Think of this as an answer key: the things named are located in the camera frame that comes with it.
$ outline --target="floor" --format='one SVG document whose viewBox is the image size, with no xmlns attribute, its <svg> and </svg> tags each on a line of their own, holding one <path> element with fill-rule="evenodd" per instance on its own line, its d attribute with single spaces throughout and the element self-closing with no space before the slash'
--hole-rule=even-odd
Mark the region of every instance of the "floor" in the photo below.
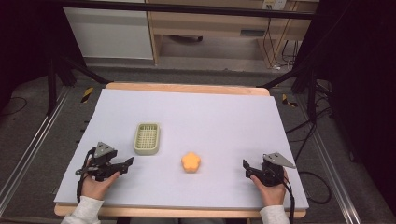
<svg viewBox="0 0 396 224">
<path fill-rule="evenodd" d="M 280 56 L 277 60 L 281 64 L 279 69 L 267 68 L 262 60 L 262 55 L 257 48 L 257 42 L 254 39 L 243 38 L 210 38 L 204 37 L 202 42 L 198 42 L 196 38 L 186 38 L 180 36 L 166 36 L 163 40 L 163 48 L 161 57 L 157 65 L 150 63 L 146 64 L 118 64 L 125 69 L 108 71 L 106 66 L 100 64 L 91 64 L 92 70 L 97 71 L 99 75 L 112 76 L 119 79 L 134 79 L 139 81 L 157 80 L 161 82 L 168 82 L 172 80 L 180 80 L 180 82 L 196 83 L 197 80 L 202 80 L 206 83 L 220 83 L 226 85 L 235 85 L 235 83 L 244 83 L 248 86 L 254 86 L 256 83 L 264 82 L 268 79 L 262 79 L 261 74 L 265 74 L 270 78 L 279 77 L 291 69 L 291 64 L 288 62 L 289 58 L 282 61 Z M 285 48 L 285 55 L 292 54 L 292 45 Z M 131 75 L 128 68 L 138 68 L 142 70 L 137 71 L 137 75 Z M 150 75 L 143 73 L 143 69 L 148 69 Z M 165 74 L 155 74 L 155 70 Z M 210 76 L 204 77 L 202 71 L 207 71 Z M 279 113 L 285 125 L 285 130 L 289 130 L 302 121 L 306 120 L 306 113 L 303 106 L 293 107 L 291 105 L 283 104 L 282 95 L 287 94 L 289 102 L 298 105 L 305 104 L 304 96 L 294 96 L 290 91 L 292 79 L 281 83 L 276 88 L 271 90 L 271 94 L 275 96 L 279 106 Z M 86 84 L 92 83 L 86 77 L 81 77 L 80 83 L 71 91 L 71 95 L 79 97 L 85 90 Z M 46 113 L 46 83 L 43 79 L 35 80 L 30 83 L 21 85 L 16 89 L 16 93 L 27 100 L 28 104 L 21 112 L 15 113 L 12 116 L 1 117 L 0 119 L 0 143 L 2 148 L 26 148 L 30 143 L 32 137 L 35 135 L 40 123 L 44 119 Z M 56 184 L 62 179 L 61 176 L 54 176 L 51 179 L 46 178 L 46 174 L 50 172 L 64 172 L 67 163 L 60 164 L 55 158 L 59 157 L 56 151 L 53 150 L 54 143 L 58 150 L 64 153 L 65 157 L 73 156 L 73 148 L 78 143 L 78 139 L 83 135 L 82 132 L 69 132 L 68 126 L 73 126 L 75 129 L 84 130 L 90 119 L 90 113 L 93 112 L 94 99 L 99 97 L 99 93 L 95 92 L 92 99 L 86 104 L 81 104 L 73 99 L 68 99 L 66 105 L 62 109 L 57 124 L 52 127 L 48 133 L 42 133 L 50 140 L 43 142 L 35 142 L 39 145 L 40 150 L 35 155 L 32 155 L 31 160 L 28 161 L 28 167 L 24 168 L 24 173 L 21 174 L 19 182 L 14 183 L 16 189 L 13 193 L 15 196 L 8 200 L 1 201 L 2 204 L 7 204 L 7 208 L 0 209 L 0 217 L 12 217 L 13 219 L 0 219 L 4 223 L 53 223 L 55 217 L 53 215 L 53 204 L 49 204 L 53 200 L 53 195 L 56 194 Z M 6 108 L 6 111 L 15 111 L 15 108 L 24 108 L 23 100 L 13 100 Z M 318 108 L 326 108 L 328 105 L 325 100 L 318 102 Z M 290 139 L 299 140 L 304 138 L 308 127 L 302 129 L 299 133 L 293 133 Z M 59 140 L 62 136 L 67 136 L 67 141 Z M 333 119 L 329 115 L 323 117 L 318 121 L 317 133 L 308 141 L 306 149 L 299 159 L 299 170 L 312 171 L 320 174 L 327 183 L 330 183 L 333 188 L 333 197 L 330 203 L 318 205 L 310 203 L 310 210 L 308 210 L 307 217 L 296 220 L 297 223 L 396 223 L 396 218 L 388 210 L 383 202 L 383 199 L 375 190 L 375 186 L 371 182 L 369 176 L 365 173 L 364 167 L 361 164 L 349 161 L 347 154 L 347 146 L 342 141 L 343 137 L 338 132 Z M 301 141 L 290 142 L 290 147 L 293 153 L 296 153 L 301 145 Z M 329 154 L 332 158 L 330 164 L 326 161 L 326 156 L 323 153 Z M 17 163 L 21 157 L 24 157 L 23 150 L 9 153 L 9 157 L 0 158 L 0 169 L 2 170 L 2 177 L 0 178 L 0 187 L 6 185 L 9 180 L 5 176 L 12 175 L 12 169 L 9 166 L 17 167 Z M 338 173 L 335 173 L 335 180 L 332 168 L 336 166 Z M 311 199 L 325 200 L 328 196 L 326 186 L 317 179 L 306 176 L 303 178 L 305 183 L 308 183 L 307 188 L 308 197 Z M 344 189 L 346 195 L 336 192 L 335 189 Z M 30 195 L 29 189 L 42 189 L 35 194 L 35 197 L 25 198 L 22 195 Z M 20 208 L 22 204 L 44 204 L 43 207 L 32 210 L 30 213 L 22 211 Z M 348 215 L 356 212 L 356 217 L 349 217 Z M 28 218 L 23 214 L 41 214 L 39 217 L 29 215 Z M 260 223 L 259 219 L 253 220 L 253 223 Z"/>
</svg>

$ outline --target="orange object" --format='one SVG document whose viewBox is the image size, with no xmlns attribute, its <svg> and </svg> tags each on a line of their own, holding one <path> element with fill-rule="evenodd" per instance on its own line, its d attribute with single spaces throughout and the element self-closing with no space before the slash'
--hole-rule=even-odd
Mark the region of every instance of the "orange object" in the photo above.
<svg viewBox="0 0 396 224">
<path fill-rule="evenodd" d="M 189 152 L 181 159 L 183 169 L 187 173 L 195 173 L 201 163 L 201 158 L 193 152 Z"/>
</svg>

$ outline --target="wooden table edge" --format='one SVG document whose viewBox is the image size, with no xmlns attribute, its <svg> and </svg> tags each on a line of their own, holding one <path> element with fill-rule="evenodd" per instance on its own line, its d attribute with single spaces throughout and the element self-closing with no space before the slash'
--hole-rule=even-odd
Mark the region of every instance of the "wooden table edge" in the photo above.
<svg viewBox="0 0 396 224">
<path fill-rule="evenodd" d="M 106 85 L 106 89 L 130 90 L 130 91 L 171 91 L 171 92 L 189 92 L 189 93 L 263 95 L 263 96 L 270 95 L 269 91 L 265 88 L 244 87 L 244 86 L 191 85 L 191 84 L 111 82 Z"/>
<path fill-rule="evenodd" d="M 57 216 L 66 216 L 76 209 L 76 204 L 55 205 Z M 294 217 L 301 218 L 306 214 L 304 209 L 296 209 Z M 142 208 L 122 206 L 102 206 L 99 216 L 103 217 L 222 217 L 222 218 L 256 218 L 261 217 L 258 210 L 210 210 L 210 209 L 182 209 L 182 208 Z"/>
</svg>

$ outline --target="hand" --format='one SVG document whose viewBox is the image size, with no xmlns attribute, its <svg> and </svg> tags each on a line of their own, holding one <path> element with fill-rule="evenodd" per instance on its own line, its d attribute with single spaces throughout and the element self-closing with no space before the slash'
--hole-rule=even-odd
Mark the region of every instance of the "hand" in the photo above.
<svg viewBox="0 0 396 224">
<path fill-rule="evenodd" d="M 288 178 L 288 174 L 284 170 L 284 176 Z M 255 175 L 252 175 L 250 179 L 256 185 L 257 189 L 260 191 L 262 195 L 262 203 L 264 207 L 271 205 L 283 205 L 283 201 L 285 200 L 286 189 L 283 184 L 279 184 L 273 187 L 266 187 L 259 178 Z"/>
<path fill-rule="evenodd" d="M 87 175 L 82 184 L 81 195 L 102 201 L 105 198 L 107 190 L 119 176 L 120 172 L 116 172 L 105 181 L 99 182 L 94 180 L 91 175 Z"/>
</svg>

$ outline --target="white cabinet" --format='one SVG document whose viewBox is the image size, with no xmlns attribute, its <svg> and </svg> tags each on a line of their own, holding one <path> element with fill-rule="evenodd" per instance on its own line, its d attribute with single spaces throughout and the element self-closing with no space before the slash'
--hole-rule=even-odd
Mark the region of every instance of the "white cabinet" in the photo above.
<svg viewBox="0 0 396 224">
<path fill-rule="evenodd" d="M 64 12 L 85 58 L 153 60 L 146 12 L 86 8 Z"/>
</svg>

